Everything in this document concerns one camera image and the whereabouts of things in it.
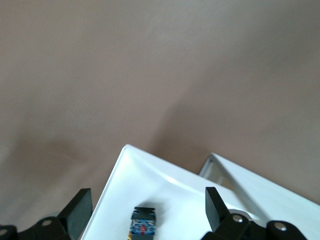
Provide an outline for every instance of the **silver screw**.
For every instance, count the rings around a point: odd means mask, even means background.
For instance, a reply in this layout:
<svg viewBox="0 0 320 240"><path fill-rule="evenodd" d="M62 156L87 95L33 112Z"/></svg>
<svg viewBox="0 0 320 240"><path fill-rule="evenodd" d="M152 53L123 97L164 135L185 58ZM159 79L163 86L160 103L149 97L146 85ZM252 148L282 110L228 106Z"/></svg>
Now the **silver screw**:
<svg viewBox="0 0 320 240"><path fill-rule="evenodd" d="M243 218L239 215L233 215L232 219L237 223L242 223L244 221Z"/></svg>
<svg viewBox="0 0 320 240"><path fill-rule="evenodd" d="M286 225L284 225L283 223L278 222L278 221L274 223L274 226L275 226L276 229L278 229L280 231L286 231L287 230Z"/></svg>
<svg viewBox="0 0 320 240"><path fill-rule="evenodd" d="M43 227L45 227L45 226L50 225L51 223L52 223L51 220L45 220L41 225L42 225Z"/></svg>
<svg viewBox="0 0 320 240"><path fill-rule="evenodd" d="M8 232L7 229L2 229L2 230L0 230L0 236L6 235L7 232Z"/></svg>

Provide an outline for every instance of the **blue toy car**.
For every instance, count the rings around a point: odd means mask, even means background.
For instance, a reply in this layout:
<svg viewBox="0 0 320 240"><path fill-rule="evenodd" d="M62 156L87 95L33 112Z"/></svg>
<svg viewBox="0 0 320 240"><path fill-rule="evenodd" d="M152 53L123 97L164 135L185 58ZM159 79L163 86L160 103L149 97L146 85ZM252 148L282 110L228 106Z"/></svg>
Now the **blue toy car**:
<svg viewBox="0 0 320 240"><path fill-rule="evenodd" d="M135 207L131 217L128 240L153 240L156 233L154 208Z"/></svg>

